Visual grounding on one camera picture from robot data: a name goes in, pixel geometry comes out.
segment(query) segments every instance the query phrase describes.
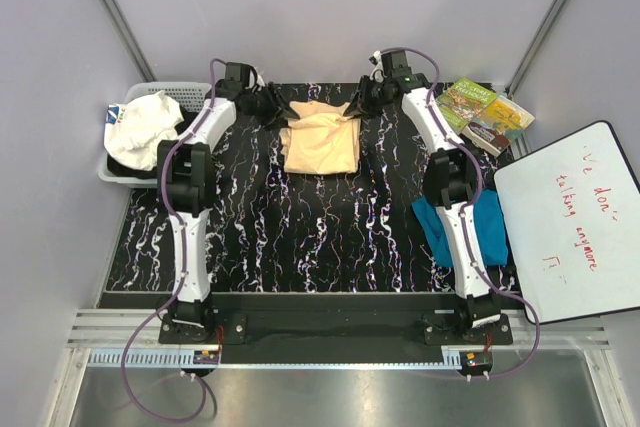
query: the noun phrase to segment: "tan cloth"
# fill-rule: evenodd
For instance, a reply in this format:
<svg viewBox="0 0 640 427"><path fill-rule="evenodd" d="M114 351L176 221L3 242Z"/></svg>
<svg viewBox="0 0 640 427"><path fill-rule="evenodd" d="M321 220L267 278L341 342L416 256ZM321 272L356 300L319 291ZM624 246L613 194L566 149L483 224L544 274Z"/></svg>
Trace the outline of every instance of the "tan cloth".
<svg viewBox="0 0 640 427"><path fill-rule="evenodd" d="M300 120L280 130L284 171L297 174L356 172L360 160L360 119L343 117L349 104L291 102Z"/></svg>

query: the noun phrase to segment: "white cloth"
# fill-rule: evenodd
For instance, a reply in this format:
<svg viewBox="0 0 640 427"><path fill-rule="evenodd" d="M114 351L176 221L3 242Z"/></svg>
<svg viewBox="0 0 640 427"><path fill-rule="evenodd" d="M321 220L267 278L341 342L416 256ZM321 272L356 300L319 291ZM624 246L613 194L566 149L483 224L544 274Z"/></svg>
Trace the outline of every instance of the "white cloth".
<svg viewBox="0 0 640 427"><path fill-rule="evenodd" d="M175 140L175 126L184 119L178 102L164 90L112 104L107 111L104 146L122 165L136 170L153 170L158 163L158 144Z"/></svg>

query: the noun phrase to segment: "metal rack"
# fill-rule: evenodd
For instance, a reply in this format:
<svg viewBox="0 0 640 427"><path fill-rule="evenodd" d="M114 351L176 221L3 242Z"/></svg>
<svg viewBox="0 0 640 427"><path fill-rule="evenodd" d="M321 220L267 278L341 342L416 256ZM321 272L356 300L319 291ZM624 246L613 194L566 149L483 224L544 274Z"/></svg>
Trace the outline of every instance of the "metal rack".
<svg viewBox="0 0 640 427"><path fill-rule="evenodd" d="M62 427L70 425L80 387L86 369L89 366L102 365L103 367L117 367L118 362L111 360L101 361L96 353L110 349L121 351L125 342L139 323L152 313L151 310L111 310L88 309L81 310L69 337L65 351L64 362L60 369L58 389L49 414L48 425ZM500 351L519 351L530 349L535 335L534 327L525 319L522 311L507 311L512 326L514 343L511 346L495 346L494 350L499 355ZM134 344L133 353L146 356L146 365L153 367L174 367L175 361L171 355L156 355L158 349L164 354L183 356L188 367L188 355L194 349L217 350L217 344L208 345L175 345L167 346L158 344L158 329L160 320L153 320L140 333ZM378 365L229 365L221 364L220 369L378 369L378 370L442 370L454 369L456 358L461 349L469 349L469 346L443 347L443 363L432 364L378 364ZM598 397L607 426L633 426L634 420L620 377L613 361L607 335L599 317L581 319L562 324L552 324L542 327L539 349L563 350L572 349L581 352L586 361L593 387ZM130 368L144 368L145 366L132 365Z"/></svg>

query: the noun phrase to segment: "folded cloth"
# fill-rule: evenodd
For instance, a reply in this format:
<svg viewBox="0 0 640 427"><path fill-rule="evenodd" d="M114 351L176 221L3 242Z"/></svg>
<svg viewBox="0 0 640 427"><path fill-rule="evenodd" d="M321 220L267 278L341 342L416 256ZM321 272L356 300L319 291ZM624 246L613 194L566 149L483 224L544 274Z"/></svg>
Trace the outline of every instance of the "folded cloth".
<svg viewBox="0 0 640 427"><path fill-rule="evenodd" d="M436 264L452 268L453 259L447 235L435 207L424 197L413 202L411 206L424 229ZM484 264L505 265L509 252L498 194L493 190L483 190L478 202L473 206L473 217Z"/></svg>
<svg viewBox="0 0 640 427"><path fill-rule="evenodd" d="M291 102L300 120L280 130L284 170L298 174L356 172L360 160L360 119L342 116L349 104Z"/></svg>
<svg viewBox="0 0 640 427"><path fill-rule="evenodd" d="M183 120L178 102L164 90L128 104L112 104L107 111L104 146L125 167L153 170L158 163L158 144L176 140L175 126Z"/></svg>

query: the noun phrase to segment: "white wall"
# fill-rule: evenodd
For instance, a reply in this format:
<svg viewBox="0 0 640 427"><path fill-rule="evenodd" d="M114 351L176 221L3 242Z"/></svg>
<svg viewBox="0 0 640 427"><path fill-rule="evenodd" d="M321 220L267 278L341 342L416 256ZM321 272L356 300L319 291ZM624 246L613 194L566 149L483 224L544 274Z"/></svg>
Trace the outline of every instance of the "white wall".
<svg viewBox="0 0 640 427"><path fill-rule="evenodd" d="M105 105L140 79L98 0L0 7L0 411L33 426L125 206L96 175Z"/></svg>
<svg viewBox="0 0 640 427"><path fill-rule="evenodd" d="M606 119L640 175L639 25L640 0L570 0L516 92L536 115L533 148ZM640 313L607 317L605 327L640 421Z"/></svg>
<svg viewBox="0 0 640 427"><path fill-rule="evenodd" d="M376 49L424 49L448 80L507 83L552 0L118 0L160 79L212 56L282 82L357 82Z"/></svg>

